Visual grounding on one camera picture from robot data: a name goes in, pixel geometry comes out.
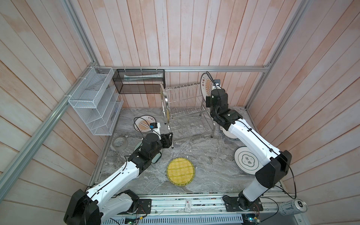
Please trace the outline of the large orange sunburst plate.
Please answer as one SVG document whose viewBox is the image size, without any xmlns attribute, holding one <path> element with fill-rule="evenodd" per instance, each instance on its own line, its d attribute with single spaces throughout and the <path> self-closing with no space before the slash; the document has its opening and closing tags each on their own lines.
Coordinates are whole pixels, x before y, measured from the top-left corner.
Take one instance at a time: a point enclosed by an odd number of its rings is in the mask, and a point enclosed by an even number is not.
<svg viewBox="0 0 360 225">
<path fill-rule="evenodd" d="M 216 89 L 213 88 L 213 80 L 212 75 L 208 71 L 201 76 L 200 90 L 204 101 L 206 101 L 208 96 L 211 96 L 211 91 Z"/>
</svg>

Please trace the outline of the yellow woven plate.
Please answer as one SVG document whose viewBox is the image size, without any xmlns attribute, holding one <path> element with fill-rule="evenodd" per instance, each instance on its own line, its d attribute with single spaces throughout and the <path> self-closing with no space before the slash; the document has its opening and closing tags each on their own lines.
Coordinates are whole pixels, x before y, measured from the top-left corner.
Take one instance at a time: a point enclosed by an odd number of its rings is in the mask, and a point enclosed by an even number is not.
<svg viewBox="0 0 360 225">
<path fill-rule="evenodd" d="M 166 175 L 175 186 L 186 186 L 193 181 L 195 168 L 188 159 L 178 157 L 170 161 L 166 169 Z"/>
</svg>

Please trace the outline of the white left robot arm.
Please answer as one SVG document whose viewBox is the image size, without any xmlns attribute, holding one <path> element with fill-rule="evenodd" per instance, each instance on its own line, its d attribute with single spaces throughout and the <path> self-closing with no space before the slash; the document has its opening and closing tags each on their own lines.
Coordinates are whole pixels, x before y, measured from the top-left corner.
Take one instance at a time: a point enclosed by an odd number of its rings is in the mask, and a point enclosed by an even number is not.
<svg viewBox="0 0 360 225">
<path fill-rule="evenodd" d="M 125 190 L 119 196 L 115 194 L 158 161 L 161 150 L 172 144 L 172 133 L 147 134 L 120 169 L 87 191 L 78 190 L 72 195 L 64 222 L 67 225 L 100 225 L 119 213 L 136 213 L 139 210 L 138 195 L 131 190 Z"/>
</svg>

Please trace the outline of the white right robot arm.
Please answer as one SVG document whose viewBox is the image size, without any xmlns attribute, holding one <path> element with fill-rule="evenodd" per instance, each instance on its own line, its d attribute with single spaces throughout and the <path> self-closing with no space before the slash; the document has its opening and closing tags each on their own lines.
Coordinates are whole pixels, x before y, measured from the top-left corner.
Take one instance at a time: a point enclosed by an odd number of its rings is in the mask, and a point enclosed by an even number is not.
<svg viewBox="0 0 360 225">
<path fill-rule="evenodd" d="M 213 120 L 239 138 L 262 164 L 251 184 L 237 198 L 239 208 L 248 211 L 253 202 L 288 174 L 292 155 L 289 151 L 274 147 L 253 130 L 237 111 L 229 109 L 228 94 L 224 89 L 212 90 L 211 95 L 206 97 L 206 106 L 210 108 Z"/>
</svg>

